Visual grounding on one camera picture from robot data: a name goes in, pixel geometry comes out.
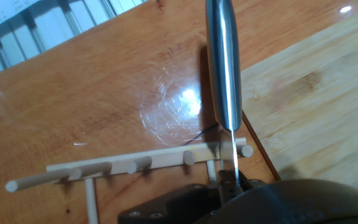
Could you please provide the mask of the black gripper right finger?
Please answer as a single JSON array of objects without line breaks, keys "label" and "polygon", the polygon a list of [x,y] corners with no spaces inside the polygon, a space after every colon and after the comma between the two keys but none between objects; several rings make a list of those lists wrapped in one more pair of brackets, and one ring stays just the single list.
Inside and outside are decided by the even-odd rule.
[{"label": "black gripper right finger", "polygon": [[259,179],[248,179],[242,172],[239,173],[239,186],[242,193],[237,196],[238,199],[255,199],[259,198],[261,193],[259,188],[263,187],[265,182]]}]

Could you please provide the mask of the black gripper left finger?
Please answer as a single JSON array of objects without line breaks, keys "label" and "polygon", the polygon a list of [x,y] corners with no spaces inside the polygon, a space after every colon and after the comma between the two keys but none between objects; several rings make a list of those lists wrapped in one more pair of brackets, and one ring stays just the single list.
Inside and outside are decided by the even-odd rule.
[{"label": "black gripper left finger", "polygon": [[214,185],[190,184],[129,208],[118,215],[119,224],[196,223],[218,211],[235,194],[233,170],[220,170]]}]

